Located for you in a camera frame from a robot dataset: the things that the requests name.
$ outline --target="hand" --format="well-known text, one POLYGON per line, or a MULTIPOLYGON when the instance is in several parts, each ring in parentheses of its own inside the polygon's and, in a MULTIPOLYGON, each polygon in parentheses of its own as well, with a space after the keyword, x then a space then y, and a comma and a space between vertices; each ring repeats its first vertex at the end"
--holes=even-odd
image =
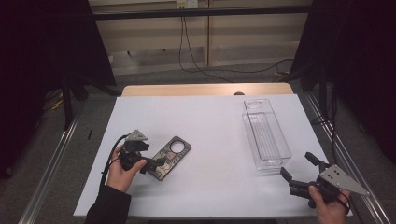
POLYGON ((131 186, 132 180, 136 176, 137 172, 146 165, 147 161, 138 161, 134 167, 128 171, 125 171, 122 169, 120 160, 118 159, 121 149, 122 146, 117 147, 111 156, 111 160, 113 162, 110 165, 107 185, 113 189, 117 189, 125 193, 131 186))
MULTIPOLYGON (((342 189, 348 199, 350 192, 342 189)), ((324 203, 323 198, 315 186, 309 186, 309 194, 317 204, 317 217, 320 224, 344 224, 346 218, 346 209, 339 202, 324 203)), ((347 199, 340 195, 338 196, 343 203, 347 204, 347 199)))

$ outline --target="black sleeve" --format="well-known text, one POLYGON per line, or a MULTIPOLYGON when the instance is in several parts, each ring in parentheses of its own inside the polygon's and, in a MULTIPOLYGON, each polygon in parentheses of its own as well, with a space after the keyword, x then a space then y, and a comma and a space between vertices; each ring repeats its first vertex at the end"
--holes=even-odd
POLYGON ((88 211, 85 219, 89 223, 122 223, 128 217, 131 195, 113 189, 109 186, 102 186, 95 204, 88 211))

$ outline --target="wall outlet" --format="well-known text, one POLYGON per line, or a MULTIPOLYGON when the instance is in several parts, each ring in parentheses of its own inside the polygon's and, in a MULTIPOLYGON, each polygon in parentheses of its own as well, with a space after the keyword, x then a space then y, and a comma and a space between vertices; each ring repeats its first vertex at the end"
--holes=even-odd
POLYGON ((187 0, 176 0, 176 8, 187 8, 187 0))
POLYGON ((187 8, 198 8, 198 0, 187 0, 187 8))

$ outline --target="transparent plastic bin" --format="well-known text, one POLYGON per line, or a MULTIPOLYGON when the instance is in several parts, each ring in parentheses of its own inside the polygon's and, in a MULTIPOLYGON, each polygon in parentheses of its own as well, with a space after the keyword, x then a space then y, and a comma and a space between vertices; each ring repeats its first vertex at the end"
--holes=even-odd
POLYGON ((253 159, 258 170, 277 172, 291 158, 269 100, 245 101, 242 115, 253 159))

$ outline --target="white table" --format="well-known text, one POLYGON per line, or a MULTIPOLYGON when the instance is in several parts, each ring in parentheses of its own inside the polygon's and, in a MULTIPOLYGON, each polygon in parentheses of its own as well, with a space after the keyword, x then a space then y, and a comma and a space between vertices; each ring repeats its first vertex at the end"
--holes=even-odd
POLYGON ((154 156, 173 136, 192 150, 165 178, 138 175, 129 189, 131 217, 274 218, 314 216, 306 199, 289 195, 280 175, 254 165, 242 120, 243 101, 269 99, 292 157, 286 168, 294 179, 315 180, 318 167, 306 151, 326 161, 301 103, 294 94, 251 96, 133 96, 118 98, 75 216, 94 203, 108 154, 123 134, 138 129, 154 156))

